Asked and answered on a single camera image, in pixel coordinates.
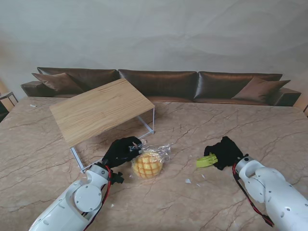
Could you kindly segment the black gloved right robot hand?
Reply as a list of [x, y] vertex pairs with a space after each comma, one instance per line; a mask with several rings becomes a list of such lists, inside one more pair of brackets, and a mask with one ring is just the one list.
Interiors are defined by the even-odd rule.
[[214, 166], [223, 170], [225, 167], [231, 167], [234, 163], [238, 163], [244, 158], [243, 153], [228, 136], [224, 136], [222, 140], [215, 145], [207, 146], [204, 150], [204, 156], [214, 154], [218, 162]]

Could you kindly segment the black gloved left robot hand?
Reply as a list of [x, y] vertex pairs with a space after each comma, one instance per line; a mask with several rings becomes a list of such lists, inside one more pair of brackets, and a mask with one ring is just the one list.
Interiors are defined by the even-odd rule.
[[131, 136], [115, 140], [105, 153], [102, 164], [114, 168], [139, 156], [142, 142]]

